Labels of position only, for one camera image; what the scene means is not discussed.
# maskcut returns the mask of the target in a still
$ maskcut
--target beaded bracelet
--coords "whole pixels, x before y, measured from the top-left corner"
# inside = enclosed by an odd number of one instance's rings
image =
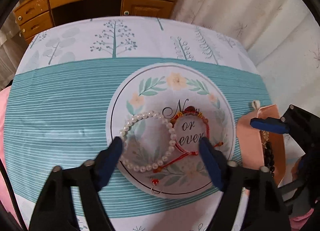
[[[168,147],[167,151],[165,152],[165,155],[162,156],[162,158],[160,160],[158,160],[156,163],[153,163],[152,165],[150,165],[150,164],[147,164],[145,166],[135,165],[135,164],[131,163],[128,159],[126,159],[123,155],[121,155],[120,161],[129,170],[133,169],[135,172],[142,172],[142,173],[144,173],[145,171],[151,171],[152,169],[156,170],[159,166],[161,167],[164,165],[164,162],[166,162],[168,160],[168,157],[174,151],[174,147],[177,142],[177,135],[176,135],[175,129],[173,129],[172,123],[168,122],[168,119],[164,118],[159,112],[149,111],[149,112],[143,112],[141,114],[137,114],[135,116],[132,116],[132,118],[126,122],[124,128],[120,130],[120,135],[121,135],[122,141],[123,142],[126,141],[125,136],[126,136],[127,132],[129,131],[130,127],[134,123],[138,122],[139,120],[151,118],[151,117],[159,118],[161,120],[162,124],[164,124],[167,127],[167,129],[169,130],[170,139],[171,139],[169,141],[169,147]]]

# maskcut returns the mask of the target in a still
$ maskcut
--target leaf print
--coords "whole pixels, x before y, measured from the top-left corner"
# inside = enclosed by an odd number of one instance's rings
[[[209,92],[207,85],[203,81],[202,81],[202,85],[204,86],[205,90]]]
[[[156,91],[144,91],[142,93],[143,96],[154,96],[157,95],[158,93]]]
[[[188,181],[188,177],[187,176],[183,176],[180,183],[179,183],[179,186],[182,186],[183,184],[185,184],[186,182]]]
[[[198,90],[200,90],[200,88],[199,87],[197,87],[197,88],[194,88],[194,89],[190,89],[191,91],[198,91]]]
[[[181,175],[173,176],[169,180],[167,180],[163,186],[167,187],[174,183],[176,183],[181,178]]]
[[[197,164],[197,171],[200,171],[200,170],[202,169],[202,167],[203,167],[202,162],[201,162],[201,161],[198,162],[198,164]]]
[[[129,101],[127,101],[127,110],[131,115],[134,115],[133,106],[129,103]]]
[[[148,162],[149,161],[149,154],[148,154],[147,150],[144,147],[142,147],[142,155],[143,155],[144,160],[146,162]]]
[[[167,176],[167,175],[164,173],[156,173],[154,175],[151,175],[150,178],[163,179],[165,176]]]
[[[159,158],[159,155],[160,155],[160,146],[158,146],[157,149],[155,150],[155,154],[153,156],[154,162]]]
[[[70,61],[75,61],[76,57],[73,52],[67,52],[65,53],[59,60],[59,63],[64,63],[64,62],[70,62]]]
[[[140,84],[139,84],[139,94],[141,94],[141,92],[143,91],[143,81],[144,79],[142,79],[142,81],[140,81]]]
[[[137,130],[135,131],[135,135],[138,139],[140,139],[144,133],[144,130],[146,129],[146,121],[141,120],[137,125],[138,126],[137,126]]]
[[[151,89],[156,90],[156,91],[164,91],[164,90],[167,90],[167,89],[158,88],[158,87],[152,87]]]
[[[208,177],[209,175],[208,175],[208,173],[207,172],[205,172],[205,171],[201,171],[201,172],[199,172],[201,175],[203,175],[203,176],[205,176],[205,177]]]
[[[75,36],[76,34],[79,34],[79,32],[80,32],[80,29],[77,28],[77,27],[70,28],[70,29],[68,29],[67,31],[65,31],[65,32],[62,34],[62,37],[63,37],[63,38],[73,37],[73,36]]]
[[[57,45],[58,42],[59,42],[58,38],[50,39],[49,41],[47,41],[45,46],[46,47],[53,47],[53,46]]]
[[[203,90],[198,91],[197,93],[200,94],[200,95],[207,95],[208,94],[206,91],[203,91]]]
[[[172,169],[175,173],[183,173],[182,170],[176,165],[176,164],[171,164],[169,165],[170,169]]]
[[[73,45],[76,42],[75,38],[67,38],[60,42],[60,47],[68,47]]]
[[[56,56],[58,56],[58,55],[60,55],[60,54],[62,54],[62,50],[56,50],[55,52],[54,52],[54,57],[56,57]]]
[[[136,115],[136,114],[140,113],[140,112],[142,111],[142,108],[143,108],[143,106],[139,107],[139,108],[134,112],[134,114]]]
[[[144,90],[146,91],[151,85],[151,77],[147,79],[146,84],[144,85]]]
[[[154,86],[156,84],[156,82],[158,81],[158,78],[154,78],[151,82],[151,85]]]
[[[198,83],[198,85],[200,86],[201,89],[204,89],[202,83],[199,80],[197,80],[197,83]]]

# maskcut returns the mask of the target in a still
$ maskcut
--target tree print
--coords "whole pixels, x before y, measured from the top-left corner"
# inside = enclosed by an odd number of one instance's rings
[[[131,29],[123,24],[123,20],[109,20],[103,25],[107,29],[95,35],[100,40],[90,46],[92,52],[94,50],[106,51],[112,58],[117,58],[119,54],[137,48],[136,42],[132,40],[134,33],[131,33]]]
[[[313,53],[313,58],[316,60],[317,62],[317,69],[319,68],[320,66],[320,47],[318,45],[318,50],[316,52],[312,52]]]
[[[47,37],[47,30],[35,35],[30,43],[30,49],[33,47],[34,44],[41,42],[43,39]]]
[[[217,33],[218,39],[222,40],[223,42],[227,43],[231,48],[233,48],[236,44],[232,38],[225,36],[224,34]]]
[[[202,53],[205,55],[205,58],[213,58],[216,64],[219,64],[218,60],[222,59],[220,52],[216,50],[216,46],[211,41],[206,40],[198,26],[196,27],[196,37],[200,43],[199,47],[202,49]]]
[[[188,42],[181,40],[181,37],[170,37],[176,50],[177,59],[185,59],[186,61],[194,61],[193,55],[190,54]]]
[[[51,64],[52,60],[55,57],[57,57],[63,53],[63,49],[65,47],[69,47],[76,42],[76,39],[73,36],[75,36],[79,32],[80,32],[79,28],[76,28],[76,27],[71,28],[62,34],[62,38],[53,38],[53,39],[50,39],[46,43],[46,45],[45,45],[46,47],[52,47],[50,49],[45,50],[43,53],[43,56],[47,56],[50,58],[48,65]],[[73,53],[72,53],[72,55],[70,55],[70,53],[71,52],[68,52],[63,57],[61,57],[60,62],[63,61],[63,58],[66,58],[68,61],[70,61],[70,56],[73,55]]]

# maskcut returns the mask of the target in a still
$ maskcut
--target floral wreath print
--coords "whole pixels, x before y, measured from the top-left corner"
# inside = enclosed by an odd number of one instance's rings
[[[126,107],[129,112],[128,118],[134,116],[142,111],[144,106],[145,96],[157,95],[160,91],[165,91],[167,88],[159,87],[166,84],[164,81],[165,76],[161,78],[148,78],[147,80],[142,79],[139,84],[139,92],[134,92],[132,98],[127,100]],[[154,163],[161,157],[161,148],[158,146],[154,154],[150,154],[143,146],[141,146],[141,136],[146,128],[146,121],[141,120],[135,123],[127,133],[127,140],[130,147],[134,148],[133,154],[135,160],[133,162],[139,166]]]

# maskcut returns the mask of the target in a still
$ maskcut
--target tablecloth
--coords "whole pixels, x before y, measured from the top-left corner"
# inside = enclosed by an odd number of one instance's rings
[[[4,126],[7,171],[27,224],[52,167],[77,167],[106,148],[111,141],[106,116],[115,91],[130,75],[154,64],[185,66],[206,76],[225,96],[235,123],[252,110],[252,100],[271,104],[242,45],[212,30],[159,18],[110,17],[41,32],[17,70]],[[199,84],[196,91],[207,90]],[[237,139],[232,159],[241,163]],[[212,187],[188,198],[158,198],[116,169],[99,195],[118,230],[203,231],[221,193]],[[87,229],[76,189],[73,196],[81,230]]]

